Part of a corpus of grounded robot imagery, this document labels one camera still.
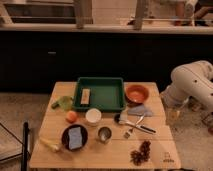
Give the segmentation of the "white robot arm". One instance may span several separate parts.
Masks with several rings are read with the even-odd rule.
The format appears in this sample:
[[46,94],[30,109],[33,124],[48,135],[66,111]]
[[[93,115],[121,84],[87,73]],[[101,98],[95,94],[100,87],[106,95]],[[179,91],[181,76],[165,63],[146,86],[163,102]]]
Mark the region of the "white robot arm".
[[213,112],[213,65],[205,60],[175,67],[171,72],[172,83],[162,92],[168,108],[179,108],[194,97]]

